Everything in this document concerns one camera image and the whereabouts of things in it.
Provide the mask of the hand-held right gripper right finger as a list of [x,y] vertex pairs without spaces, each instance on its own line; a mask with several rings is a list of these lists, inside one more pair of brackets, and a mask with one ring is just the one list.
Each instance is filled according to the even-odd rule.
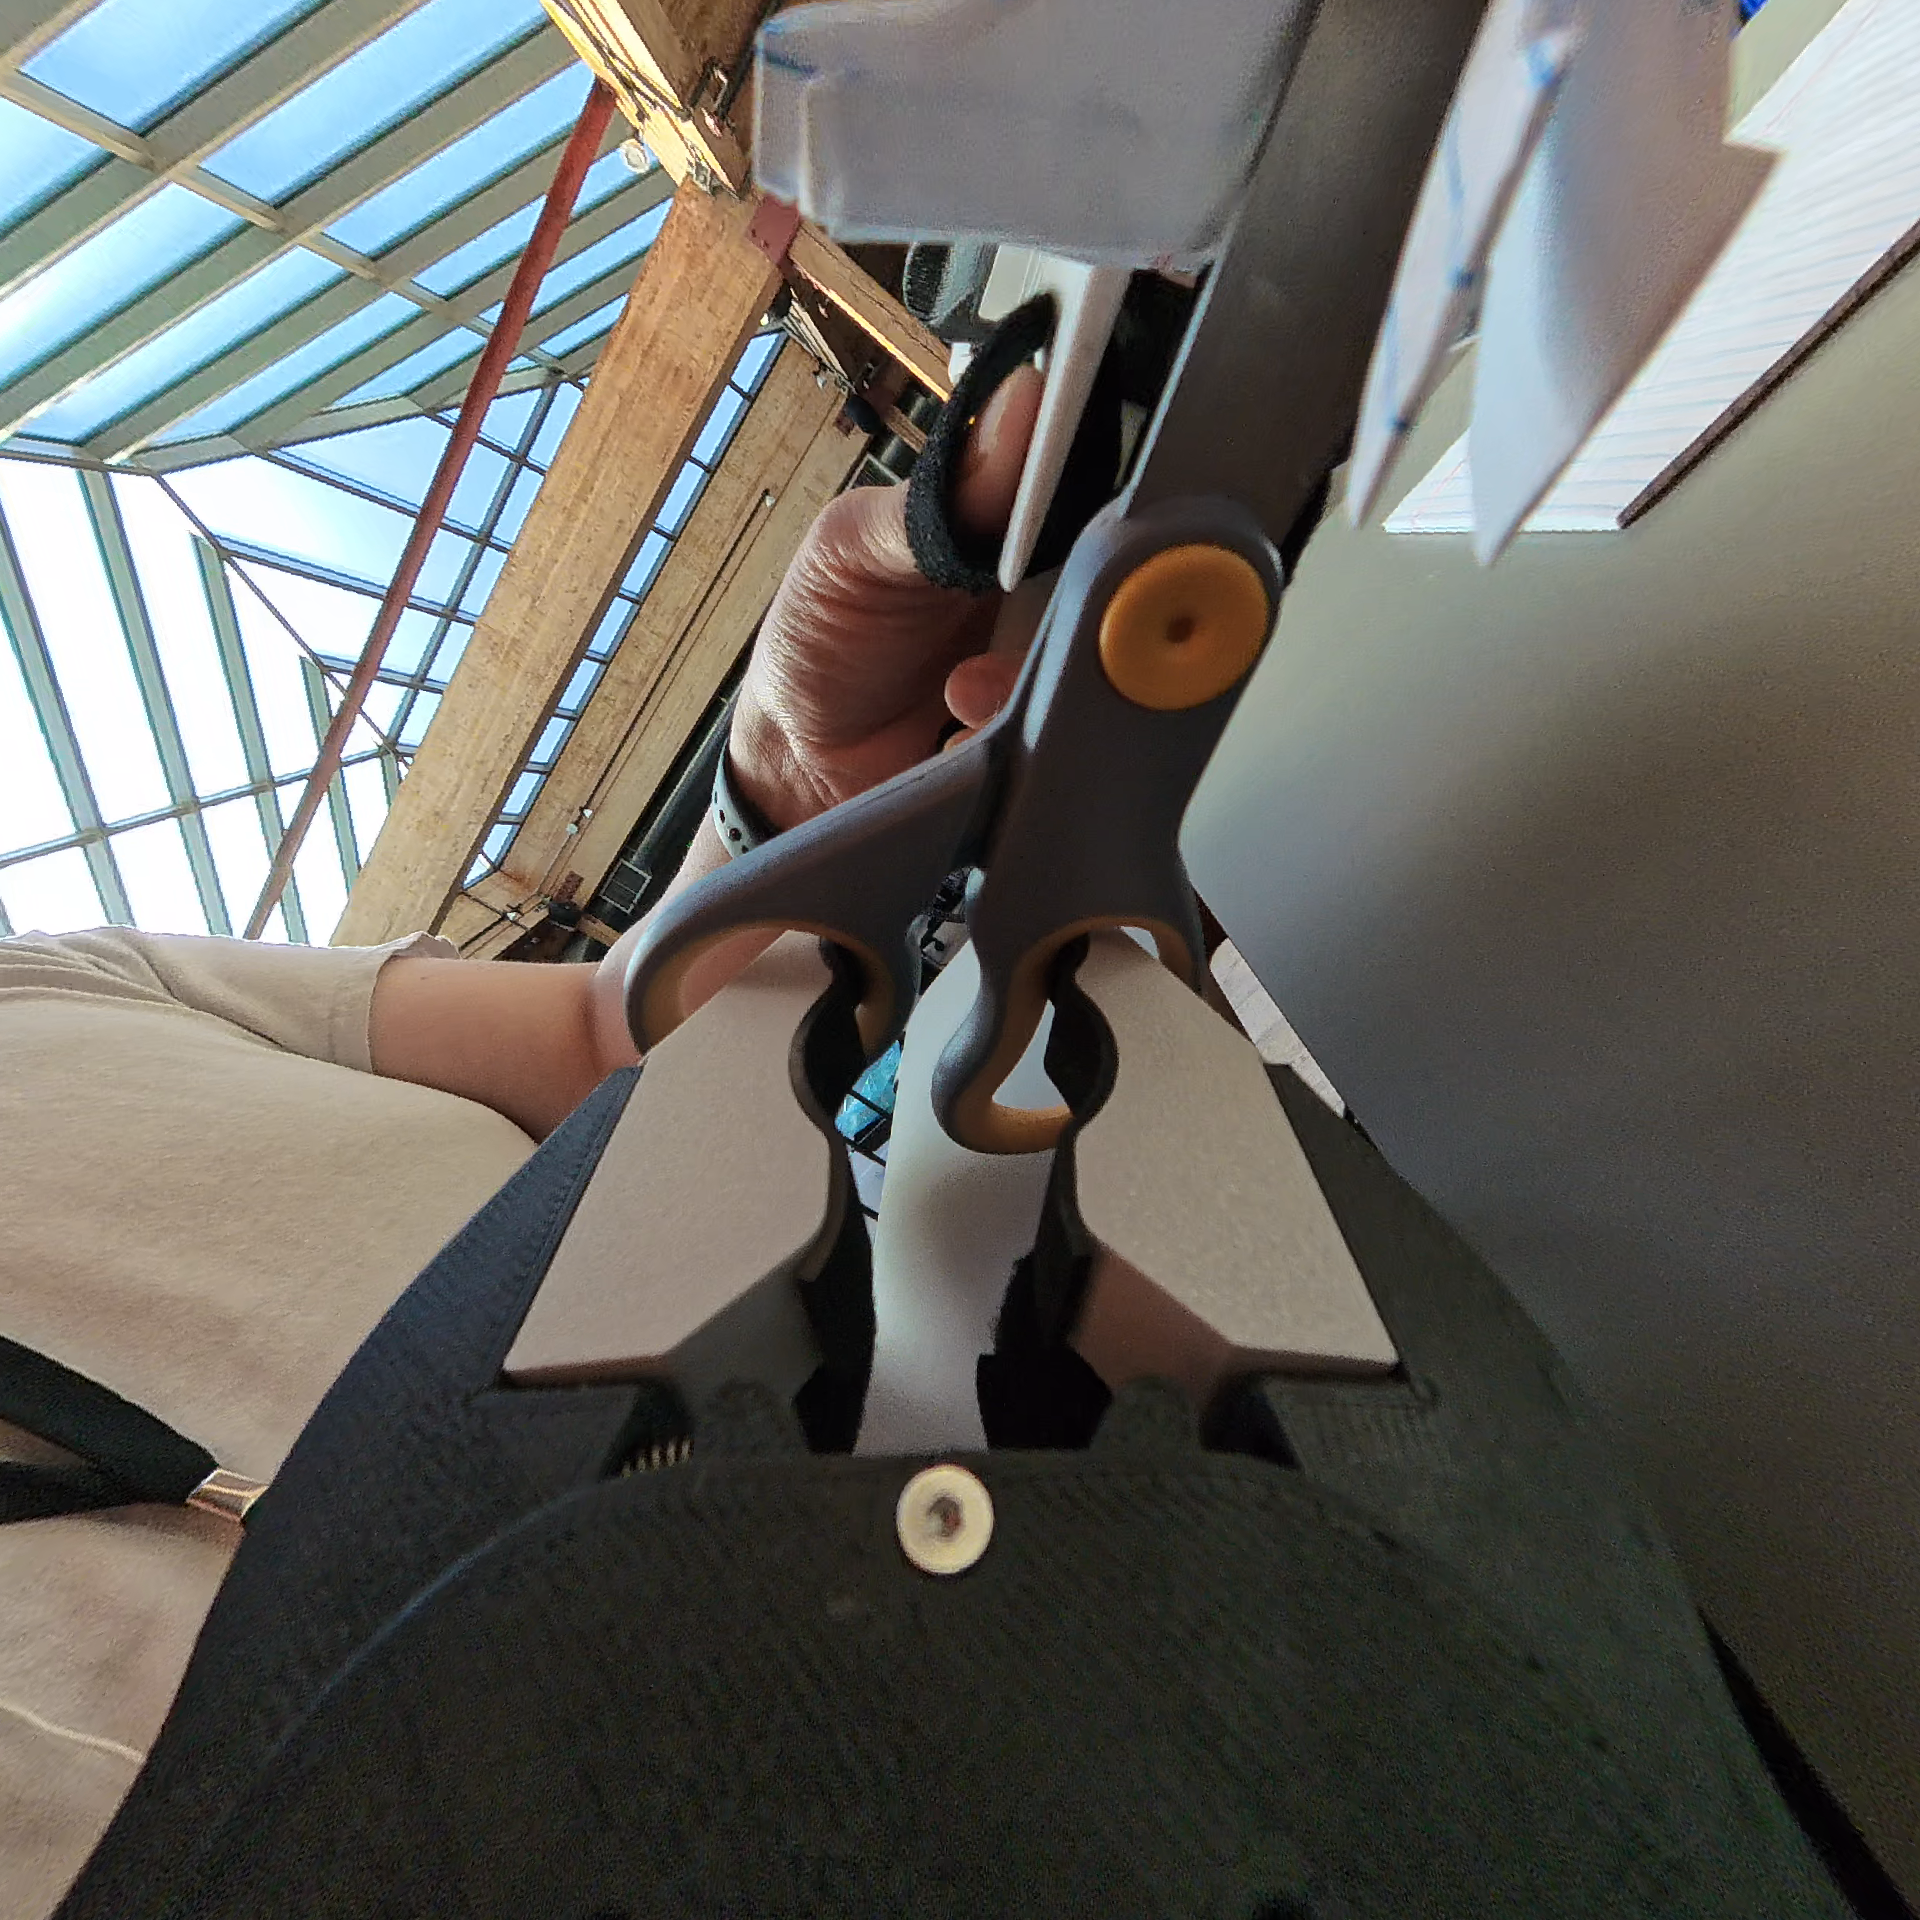
[[1062,955],[1069,1101],[1031,1254],[978,1360],[993,1449],[1080,1449],[1128,1384],[1202,1427],[1248,1380],[1383,1382],[1400,1356],[1258,1049],[1123,931]]

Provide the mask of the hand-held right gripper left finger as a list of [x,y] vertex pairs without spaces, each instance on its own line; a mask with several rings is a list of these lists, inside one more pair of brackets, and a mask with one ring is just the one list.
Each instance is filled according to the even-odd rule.
[[864,1067],[820,944],[774,944],[653,1047],[505,1358],[524,1386],[730,1382],[851,1452],[877,1309],[834,1101]]

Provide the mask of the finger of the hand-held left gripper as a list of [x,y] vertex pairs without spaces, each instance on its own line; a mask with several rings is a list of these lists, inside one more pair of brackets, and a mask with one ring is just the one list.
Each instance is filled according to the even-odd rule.
[[796,6],[756,40],[755,175],[844,243],[1195,268],[1310,20],[1306,2]]

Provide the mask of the grey orange-handled scissors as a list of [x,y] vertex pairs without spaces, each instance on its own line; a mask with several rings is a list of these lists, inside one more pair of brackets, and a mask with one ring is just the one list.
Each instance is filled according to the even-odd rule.
[[1064,1109],[1005,1109],[997,1092],[1076,939],[1142,928],[1197,991],[1182,820],[1275,637],[1282,549],[1347,457],[1483,16],[1470,2],[1317,6],[1128,487],[1079,537],[1008,707],[669,905],[628,963],[641,1050],[686,1020],[699,956],[742,931],[847,948],[863,1032],[886,1044],[916,994],[914,924],[971,866],[978,989],[931,1090],[958,1144],[1025,1155],[1067,1129]]

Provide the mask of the lined paper piece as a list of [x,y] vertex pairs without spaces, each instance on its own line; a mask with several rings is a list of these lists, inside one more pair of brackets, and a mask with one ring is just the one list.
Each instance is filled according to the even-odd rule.
[[1730,2],[1489,8],[1377,339],[1353,523],[1375,511],[1470,325],[1478,562],[1544,502],[1773,170],[1726,138],[1739,28]]

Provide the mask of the person's left hand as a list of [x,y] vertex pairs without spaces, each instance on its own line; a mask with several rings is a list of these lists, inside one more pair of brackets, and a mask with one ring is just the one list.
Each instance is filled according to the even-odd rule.
[[735,790],[774,830],[933,757],[1008,703],[1022,660],[999,593],[940,588],[904,527],[907,488],[827,504],[760,627],[733,708]]

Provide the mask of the black smartwatch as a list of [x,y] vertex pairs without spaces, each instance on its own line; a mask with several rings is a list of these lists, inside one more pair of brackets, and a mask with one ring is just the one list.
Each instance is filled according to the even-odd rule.
[[745,858],[767,849],[781,836],[763,808],[745,788],[733,758],[733,746],[723,744],[712,773],[711,820],[715,836],[728,858]]

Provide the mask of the wooden roof beam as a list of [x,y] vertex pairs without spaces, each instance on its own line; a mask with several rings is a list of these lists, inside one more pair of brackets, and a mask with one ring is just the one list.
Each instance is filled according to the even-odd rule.
[[750,181],[776,4],[548,4],[676,192],[334,942],[561,928],[721,703],[807,525],[922,446],[949,349]]

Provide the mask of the red pipe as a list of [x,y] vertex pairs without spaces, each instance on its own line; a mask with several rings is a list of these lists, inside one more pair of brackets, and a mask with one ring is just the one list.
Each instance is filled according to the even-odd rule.
[[486,349],[462,399],[459,416],[450,429],[449,440],[436,464],[435,477],[424,495],[412,532],[397,562],[394,577],[381,601],[376,620],[368,632],[366,644],[349,676],[347,690],[338,708],[332,712],[329,729],[318,744],[317,763],[305,783],[293,820],[285,829],[267,881],[246,924],[244,939],[256,940],[265,934],[273,912],[280,905],[294,874],[298,852],[322,811],[337,773],[343,767],[349,739],[362,718],[368,695],[376,682],[389,649],[398,631],[400,618],[418,588],[421,571],[438,539],[453,497],[464,477],[470,452],[479,440],[483,422],[501,392],[502,381],[520,345],[523,330],[533,314],[535,299],[548,268],[555,264],[565,228],[568,227],[583,183],[590,167],[601,157],[615,110],[611,84],[597,81],[588,89],[584,108],[570,132],[559,167],[548,183],[540,202],[540,216],[535,232],[523,250],[514,274],[501,305],[501,314],[493,327]]

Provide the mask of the lined writing pad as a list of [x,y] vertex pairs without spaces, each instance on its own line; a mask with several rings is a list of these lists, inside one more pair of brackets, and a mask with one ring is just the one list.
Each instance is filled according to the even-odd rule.
[[[1726,138],[1773,157],[1773,169],[1684,311],[1515,535],[1631,525],[1917,249],[1918,6],[1739,8]],[[1389,513],[1391,532],[1476,545],[1470,431]]]

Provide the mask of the glass skylight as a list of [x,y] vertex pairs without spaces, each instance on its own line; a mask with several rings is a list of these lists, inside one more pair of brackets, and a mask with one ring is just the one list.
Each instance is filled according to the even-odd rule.
[[5,936],[248,928],[598,22],[5,4]]

